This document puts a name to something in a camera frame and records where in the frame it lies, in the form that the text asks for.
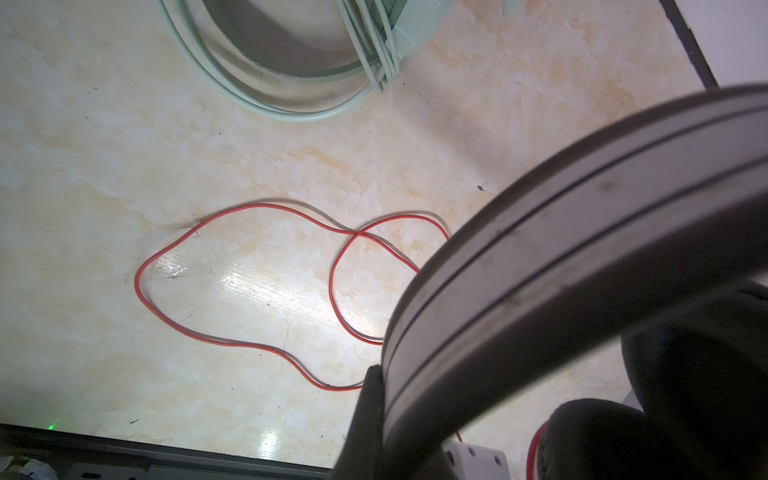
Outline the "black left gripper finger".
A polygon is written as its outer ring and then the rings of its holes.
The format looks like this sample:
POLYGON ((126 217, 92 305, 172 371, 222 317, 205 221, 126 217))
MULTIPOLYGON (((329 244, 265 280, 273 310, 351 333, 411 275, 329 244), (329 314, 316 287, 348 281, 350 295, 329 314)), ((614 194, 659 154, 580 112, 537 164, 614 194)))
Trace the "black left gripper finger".
POLYGON ((330 479, 378 479, 382 457, 384 384, 380 365, 370 367, 330 479))

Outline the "mint green headphones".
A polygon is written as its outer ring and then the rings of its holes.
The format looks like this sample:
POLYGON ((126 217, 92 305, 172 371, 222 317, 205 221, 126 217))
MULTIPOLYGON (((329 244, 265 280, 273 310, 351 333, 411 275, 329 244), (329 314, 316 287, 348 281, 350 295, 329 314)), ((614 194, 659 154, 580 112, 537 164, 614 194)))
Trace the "mint green headphones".
POLYGON ((215 89, 294 123, 342 114, 394 85, 450 1, 161 1, 184 56, 215 89))

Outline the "white black headphones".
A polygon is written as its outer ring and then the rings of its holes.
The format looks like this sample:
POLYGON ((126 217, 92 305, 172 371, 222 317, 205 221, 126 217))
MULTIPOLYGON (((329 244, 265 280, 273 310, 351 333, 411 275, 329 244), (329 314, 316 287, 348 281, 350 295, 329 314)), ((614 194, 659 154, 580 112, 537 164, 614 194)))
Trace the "white black headphones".
POLYGON ((551 371, 767 268, 767 88, 702 91, 583 138, 424 265, 382 350, 384 473, 551 371))

